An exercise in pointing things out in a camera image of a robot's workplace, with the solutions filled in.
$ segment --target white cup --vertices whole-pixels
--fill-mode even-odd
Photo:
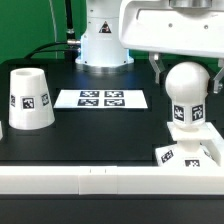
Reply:
[[[11,71],[9,124],[21,130],[47,127],[55,121],[50,95],[42,69]]]

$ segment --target black tabletop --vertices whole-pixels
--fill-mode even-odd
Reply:
[[[179,61],[164,61],[169,69]],[[61,89],[142,90],[148,109],[54,109],[54,124],[21,131],[8,124],[10,71],[45,71],[52,104]],[[223,135],[223,94],[206,99],[207,121]],[[0,66],[0,165],[156,166],[156,147],[173,144],[171,101],[148,61],[96,75],[63,60],[10,60]],[[223,223],[222,196],[0,196],[0,223]]]

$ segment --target white ball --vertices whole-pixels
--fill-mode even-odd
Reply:
[[[207,96],[209,74],[204,67],[194,62],[183,62],[169,72],[166,90],[175,102],[197,103]]]

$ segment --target green background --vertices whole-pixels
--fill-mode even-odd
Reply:
[[[66,40],[64,0],[52,0],[57,24],[57,40]],[[85,0],[72,0],[73,22],[79,39],[86,29]],[[54,29],[49,0],[1,0],[0,1],[0,63],[7,59],[23,58],[35,48],[54,42]],[[147,52],[130,51],[135,59],[147,58]],[[35,57],[56,58],[55,53],[38,54]],[[186,56],[165,55],[165,58],[195,59]],[[218,71],[217,59],[197,58]]]

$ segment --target black cable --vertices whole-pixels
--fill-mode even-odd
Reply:
[[[66,21],[67,21],[67,39],[75,39],[75,31],[72,21],[71,0],[65,0]]]
[[[34,49],[32,52],[27,54],[24,58],[25,59],[31,58],[33,56],[33,54],[35,54],[34,52],[40,51],[40,50],[48,48],[48,47],[57,46],[57,45],[67,45],[67,42],[53,42],[53,43],[49,43],[49,44],[44,44],[44,45]]]
[[[44,51],[33,51],[30,54],[28,54],[25,59],[32,58],[33,55],[39,54],[39,53],[50,53],[50,52],[67,52],[67,51],[79,51],[79,48],[71,48],[71,49],[63,49],[63,50],[44,50]]]

